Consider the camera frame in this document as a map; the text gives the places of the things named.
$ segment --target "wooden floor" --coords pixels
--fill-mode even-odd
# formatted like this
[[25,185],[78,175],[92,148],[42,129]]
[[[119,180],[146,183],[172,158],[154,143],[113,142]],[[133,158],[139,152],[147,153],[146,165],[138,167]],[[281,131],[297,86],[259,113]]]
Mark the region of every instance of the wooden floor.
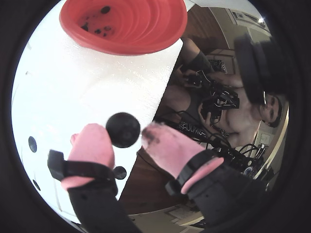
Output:
[[[224,35],[208,8],[194,6],[188,12],[188,24],[183,36],[191,38],[197,46],[208,53],[211,49],[227,49]],[[144,151],[140,155],[159,171],[137,157],[131,175],[120,197],[128,214],[140,214],[168,208],[184,202],[183,198],[172,198],[164,186],[171,177],[161,170]]]
[[201,8],[198,5],[191,8],[183,36],[192,39],[205,54],[213,49],[229,49],[224,34],[209,8]]

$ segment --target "black spot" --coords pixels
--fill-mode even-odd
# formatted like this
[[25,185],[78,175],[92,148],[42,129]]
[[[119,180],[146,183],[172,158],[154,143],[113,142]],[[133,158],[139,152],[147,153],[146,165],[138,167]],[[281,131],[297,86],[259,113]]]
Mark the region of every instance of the black spot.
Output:
[[115,169],[113,169],[113,173],[115,174],[115,178],[117,180],[123,180],[127,175],[125,168],[122,166],[118,166]]
[[86,22],[81,28],[88,32],[88,22]]
[[151,131],[149,131],[147,129],[144,129],[141,132],[141,134],[147,139],[148,145],[151,144],[151,143],[156,143],[156,144],[160,143],[160,139],[155,137],[155,135]]
[[34,182],[35,187],[36,187],[39,191],[41,191],[41,189],[40,189],[38,183],[37,183],[35,180],[33,180],[33,182]]
[[37,152],[37,143],[36,143],[35,139],[31,136],[28,138],[28,145],[29,145],[30,150],[33,153]]
[[107,14],[110,11],[110,6],[105,6],[101,9],[102,14]]
[[104,30],[105,30],[105,31],[110,31],[110,30],[111,30],[111,27],[110,27],[110,26],[105,26],[105,27],[104,27]]

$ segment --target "white wall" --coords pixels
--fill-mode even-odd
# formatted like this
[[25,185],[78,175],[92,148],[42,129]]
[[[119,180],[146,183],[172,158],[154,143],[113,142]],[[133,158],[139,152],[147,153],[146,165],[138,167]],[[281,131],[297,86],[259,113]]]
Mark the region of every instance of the white wall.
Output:
[[261,18],[259,11],[248,0],[191,0],[201,7],[221,7],[239,10]]

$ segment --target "person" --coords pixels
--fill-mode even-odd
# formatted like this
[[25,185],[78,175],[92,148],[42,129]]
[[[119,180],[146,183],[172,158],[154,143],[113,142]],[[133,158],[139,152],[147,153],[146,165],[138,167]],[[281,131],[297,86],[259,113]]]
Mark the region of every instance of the person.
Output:
[[[282,104],[275,95],[266,95],[266,104],[252,104],[246,95],[240,75],[215,72],[208,59],[189,38],[182,38],[184,45],[180,57],[187,70],[182,72],[177,69],[172,79],[175,83],[168,85],[161,100],[157,115],[163,114],[167,109],[176,112],[186,111],[180,115],[167,115],[167,119],[179,123],[185,121],[192,124],[201,123],[211,133],[221,133],[227,138],[231,147],[240,147],[253,143],[260,122],[276,127],[282,114]],[[204,70],[211,79],[222,85],[230,86],[238,94],[240,106],[238,109],[222,110],[221,117],[211,124],[211,113],[206,119],[201,115],[203,95],[208,90],[202,87],[192,87],[187,83],[189,75],[195,75],[199,70]]]

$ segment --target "leg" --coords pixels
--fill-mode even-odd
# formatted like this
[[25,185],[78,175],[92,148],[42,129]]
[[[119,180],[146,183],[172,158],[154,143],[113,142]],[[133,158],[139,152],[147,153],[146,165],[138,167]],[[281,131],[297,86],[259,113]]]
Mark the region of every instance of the leg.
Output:
[[209,60],[191,39],[183,37],[182,41],[184,42],[180,52],[184,65],[180,68],[182,72],[186,72],[187,69],[194,71],[204,70],[205,73],[214,72]]
[[180,51],[180,56],[183,60],[183,64],[188,65],[200,53],[200,49],[189,38],[182,37],[181,40],[184,44]]
[[[185,88],[177,85],[167,86],[156,115],[160,116],[169,113],[171,109],[176,112],[185,111],[189,108],[190,103],[190,94]],[[177,114],[168,114],[163,118],[178,123],[181,116]]]

